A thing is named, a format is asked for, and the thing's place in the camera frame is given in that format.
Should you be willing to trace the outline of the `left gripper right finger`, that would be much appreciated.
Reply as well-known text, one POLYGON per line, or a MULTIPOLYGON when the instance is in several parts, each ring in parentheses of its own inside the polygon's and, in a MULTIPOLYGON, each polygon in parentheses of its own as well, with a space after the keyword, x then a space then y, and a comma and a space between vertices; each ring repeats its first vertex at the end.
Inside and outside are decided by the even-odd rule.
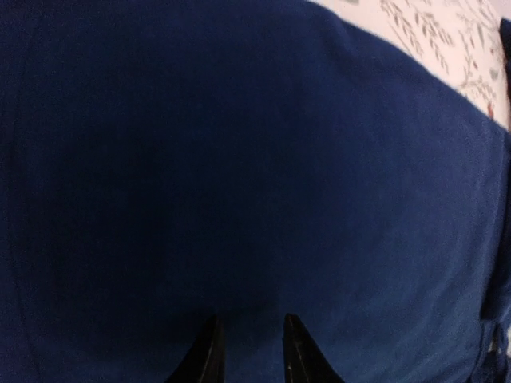
POLYGON ((344 383, 296 314, 284 318, 283 359, 287 383, 344 383))

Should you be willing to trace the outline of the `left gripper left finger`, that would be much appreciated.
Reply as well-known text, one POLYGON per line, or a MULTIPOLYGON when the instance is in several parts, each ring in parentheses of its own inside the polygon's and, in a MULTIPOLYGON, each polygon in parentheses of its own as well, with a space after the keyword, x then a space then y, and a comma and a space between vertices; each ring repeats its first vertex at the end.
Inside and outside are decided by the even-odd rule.
POLYGON ((225 340, 222 321, 211 316, 167 383, 224 383, 225 340))

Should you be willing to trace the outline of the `blue garment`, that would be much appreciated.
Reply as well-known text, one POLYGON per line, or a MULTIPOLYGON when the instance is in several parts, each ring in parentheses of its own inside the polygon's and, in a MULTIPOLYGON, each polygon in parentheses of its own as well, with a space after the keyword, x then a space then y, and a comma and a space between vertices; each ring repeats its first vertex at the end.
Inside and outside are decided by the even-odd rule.
POLYGON ((310 1, 1 4, 1 379, 507 382, 510 135, 310 1))

